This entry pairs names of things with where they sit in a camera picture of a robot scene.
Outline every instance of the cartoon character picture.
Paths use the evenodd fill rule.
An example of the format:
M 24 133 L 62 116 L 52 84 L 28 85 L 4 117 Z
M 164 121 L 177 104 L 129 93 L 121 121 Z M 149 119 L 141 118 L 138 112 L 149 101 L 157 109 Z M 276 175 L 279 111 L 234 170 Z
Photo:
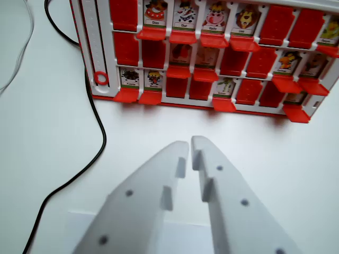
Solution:
M 339 40 L 339 16 L 332 16 L 323 30 L 318 44 L 335 46 Z
M 224 1 L 208 1 L 202 31 L 208 33 L 223 33 L 226 27 L 228 9 Z
M 187 44 L 171 44 L 170 64 L 190 65 L 192 46 Z
M 300 73 L 300 77 L 318 78 L 326 65 L 326 55 L 316 53 L 311 55 Z
M 145 90 L 162 90 L 163 75 L 157 70 L 145 70 Z
M 139 74 L 133 68 L 119 68 L 121 87 L 139 88 Z
M 299 52 L 287 52 L 284 57 L 281 57 L 279 59 L 279 62 L 281 63 L 280 69 L 291 69 L 293 61 L 296 61 L 299 56 Z
M 300 94 L 288 94 L 285 101 L 283 102 L 284 104 L 296 104 L 300 105 L 306 98 L 307 93 L 306 92 L 301 92 Z
M 276 63 L 274 74 L 292 75 L 301 56 L 298 51 L 284 51 L 282 57 Z
M 254 4 L 239 4 L 238 11 L 231 34 L 252 36 L 260 17 L 258 6 Z
M 159 71 L 149 71 L 147 78 L 152 85 L 158 85 L 160 73 Z
M 214 69 L 216 67 L 218 53 L 219 49 L 217 48 L 208 48 L 199 45 L 195 66 Z
M 235 82 L 232 78 L 221 78 L 217 81 L 217 88 L 213 97 L 231 98 Z
M 194 0 L 175 0 L 173 29 L 194 31 L 197 22 L 198 7 Z
M 168 4 L 164 0 L 144 0 L 144 3 L 146 9 L 144 25 L 156 28 L 165 28 Z

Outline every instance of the cartoon cow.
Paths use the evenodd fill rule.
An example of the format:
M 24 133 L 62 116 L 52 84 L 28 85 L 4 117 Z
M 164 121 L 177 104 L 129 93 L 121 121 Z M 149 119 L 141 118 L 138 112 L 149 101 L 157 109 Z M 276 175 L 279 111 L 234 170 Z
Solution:
M 179 15 L 179 22 L 189 22 L 192 23 L 192 21 L 195 18 L 194 9 L 191 7 L 191 1 L 190 0 L 181 0 L 180 8 L 177 11 L 177 14 Z
M 211 5 L 210 12 L 207 14 L 205 21 L 202 25 L 210 26 L 225 26 L 225 8 L 221 1 L 218 1 Z
M 241 29 L 246 29 L 258 20 L 258 11 L 253 7 L 252 4 L 248 4 L 245 9 L 240 13 L 237 13 L 237 25 Z
M 152 20 L 164 20 L 167 3 L 164 0 L 151 0 L 146 4 L 145 16 Z

